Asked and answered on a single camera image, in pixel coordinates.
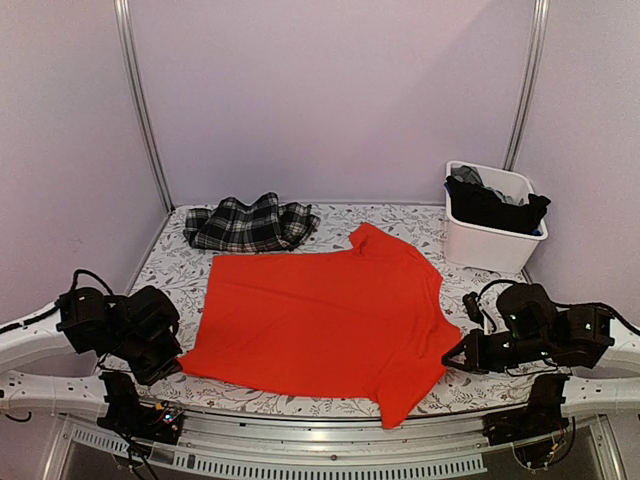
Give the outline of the red orange garment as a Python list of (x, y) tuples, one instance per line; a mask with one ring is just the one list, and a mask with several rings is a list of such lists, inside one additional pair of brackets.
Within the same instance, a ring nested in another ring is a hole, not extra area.
[(366, 398), (399, 426), (460, 340), (442, 278), (412, 245), (364, 223), (333, 253), (215, 258), (187, 374), (283, 395)]

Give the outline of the black white plaid skirt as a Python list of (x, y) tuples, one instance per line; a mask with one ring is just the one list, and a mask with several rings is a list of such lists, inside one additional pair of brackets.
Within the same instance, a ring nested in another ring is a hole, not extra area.
[(251, 204), (235, 197), (221, 200), (213, 209), (192, 208), (183, 235), (196, 249), (228, 253), (292, 251), (319, 227), (320, 218), (310, 205), (282, 204), (274, 192)]

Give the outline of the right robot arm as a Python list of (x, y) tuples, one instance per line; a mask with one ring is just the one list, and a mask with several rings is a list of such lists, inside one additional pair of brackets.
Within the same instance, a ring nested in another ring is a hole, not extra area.
[(556, 415), (639, 409), (639, 329), (601, 302), (563, 304), (540, 284), (501, 281), (499, 328), (481, 305), (481, 292), (464, 296), (471, 330), (441, 358), (444, 366), (474, 374), (512, 372), (541, 361), (517, 427), (537, 436)]

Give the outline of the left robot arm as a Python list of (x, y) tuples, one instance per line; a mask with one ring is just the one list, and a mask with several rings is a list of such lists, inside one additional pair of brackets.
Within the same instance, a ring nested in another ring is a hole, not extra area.
[[(161, 290), (115, 293), (90, 270), (73, 273), (69, 289), (42, 309), (1, 327), (1, 411), (49, 411), (112, 419), (128, 434), (148, 426), (151, 407), (137, 386), (181, 370), (179, 313)], [(87, 377), (33, 375), (22, 367), (65, 354), (94, 353), (126, 364)]]

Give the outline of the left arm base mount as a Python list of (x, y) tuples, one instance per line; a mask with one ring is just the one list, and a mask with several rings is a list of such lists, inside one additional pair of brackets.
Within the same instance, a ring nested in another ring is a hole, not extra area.
[(130, 376), (119, 372), (103, 372), (98, 378), (104, 383), (107, 411), (98, 417), (99, 427), (127, 437), (169, 445), (178, 443), (183, 418), (168, 405), (146, 405)]

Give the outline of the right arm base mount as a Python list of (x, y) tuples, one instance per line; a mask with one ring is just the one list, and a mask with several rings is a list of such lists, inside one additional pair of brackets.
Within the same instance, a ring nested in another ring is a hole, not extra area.
[(483, 416), (482, 435), (495, 446), (565, 430), (569, 420), (562, 416), (561, 407), (568, 380), (566, 374), (537, 377), (524, 406)]

